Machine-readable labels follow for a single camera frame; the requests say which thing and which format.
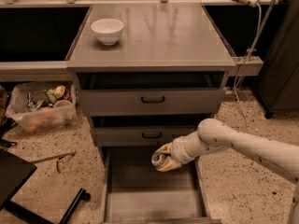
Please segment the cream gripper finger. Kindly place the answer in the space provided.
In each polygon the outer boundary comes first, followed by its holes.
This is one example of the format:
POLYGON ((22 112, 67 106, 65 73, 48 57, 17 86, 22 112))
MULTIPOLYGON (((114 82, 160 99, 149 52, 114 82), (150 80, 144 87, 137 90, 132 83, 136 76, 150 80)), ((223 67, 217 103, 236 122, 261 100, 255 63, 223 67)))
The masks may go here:
POLYGON ((171 154, 171 148, 172 148, 172 143, 167 143, 167 144, 164 144, 163 146, 159 147, 156 150, 156 153, 162 153, 162 154, 165 154, 165 155, 170 155, 171 154))
POLYGON ((182 166, 179 161, 174 160, 170 156, 167 156, 162 164, 158 165, 156 169, 159 172, 169 172, 175 169, 178 169, 182 166))

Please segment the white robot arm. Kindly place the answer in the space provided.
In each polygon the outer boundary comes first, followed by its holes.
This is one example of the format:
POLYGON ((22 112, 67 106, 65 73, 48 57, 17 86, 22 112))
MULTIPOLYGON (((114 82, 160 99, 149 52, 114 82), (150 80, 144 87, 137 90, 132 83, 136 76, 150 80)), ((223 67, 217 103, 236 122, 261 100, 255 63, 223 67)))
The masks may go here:
POLYGON ((204 119, 197 130, 158 148, 151 163, 168 172, 209 155, 232 148, 296 185, 288 224, 299 224, 299 146, 238 132, 216 119, 204 119))

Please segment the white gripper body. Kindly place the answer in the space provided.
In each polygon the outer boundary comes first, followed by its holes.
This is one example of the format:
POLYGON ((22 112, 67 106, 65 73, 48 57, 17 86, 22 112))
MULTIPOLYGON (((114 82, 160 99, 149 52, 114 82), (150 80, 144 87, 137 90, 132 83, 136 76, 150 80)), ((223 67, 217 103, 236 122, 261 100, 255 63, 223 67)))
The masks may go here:
POLYGON ((199 155, 200 140, 197 133, 191 133, 173 140, 171 157, 176 161, 187 164, 199 155))

